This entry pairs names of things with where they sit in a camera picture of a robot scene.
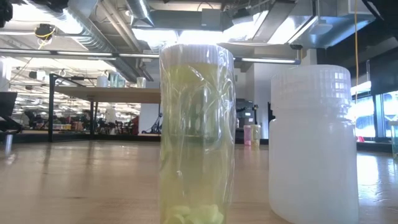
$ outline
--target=white plastic jar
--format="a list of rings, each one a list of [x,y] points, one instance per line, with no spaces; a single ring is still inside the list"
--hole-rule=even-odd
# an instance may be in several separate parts
[[[269,201],[295,224],[358,223],[354,124],[346,119],[351,77],[311,65],[272,78]]]

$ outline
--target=wooden table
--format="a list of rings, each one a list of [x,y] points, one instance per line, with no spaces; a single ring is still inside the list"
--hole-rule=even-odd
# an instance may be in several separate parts
[[[287,224],[269,207],[268,151],[236,148],[228,224]],[[0,162],[0,223],[159,223],[159,143],[78,141],[15,149]],[[360,224],[398,223],[398,165],[391,155],[359,153],[358,180]]]
[[[55,91],[92,102],[160,103],[160,89],[56,86]]]

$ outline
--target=plastic bottle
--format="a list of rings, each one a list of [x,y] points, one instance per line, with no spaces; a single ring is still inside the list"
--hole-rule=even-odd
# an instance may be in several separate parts
[[[349,71],[293,68],[271,82],[269,201],[295,224],[358,223],[358,181]]]
[[[234,166],[233,56],[216,45],[166,46],[160,76],[160,223],[223,224]]]
[[[251,127],[251,147],[253,149],[259,149],[260,147],[260,132],[261,126],[258,124],[252,124]]]
[[[245,125],[243,126],[243,139],[245,146],[251,146],[251,126]]]

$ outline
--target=pink bottle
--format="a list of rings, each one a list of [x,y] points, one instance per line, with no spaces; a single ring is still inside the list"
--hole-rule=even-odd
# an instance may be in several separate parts
[[[251,146],[251,126],[250,125],[245,125],[243,126],[243,131],[244,131],[244,145],[245,146]]]

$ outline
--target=yellow cord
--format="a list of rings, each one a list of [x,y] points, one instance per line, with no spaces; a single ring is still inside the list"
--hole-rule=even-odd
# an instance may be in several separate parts
[[[355,66],[356,66],[356,87],[355,87],[355,104],[358,101],[358,80],[359,80],[359,60],[358,60],[358,0],[355,0],[355,14],[354,14],[354,22],[355,22]]]
[[[43,40],[43,42],[40,44],[39,50],[40,50],[42,47],[44,47],[44,45],[46,44],[45,41],[46,41],[48,38],[49,38],[49,35],[46,36],[45,40]]]
[[[36,37],[49,37],[51,34],[53,34],[55,32],[55,28],[49,33],[49,34],[45,34],[45,35],[37,35]]]

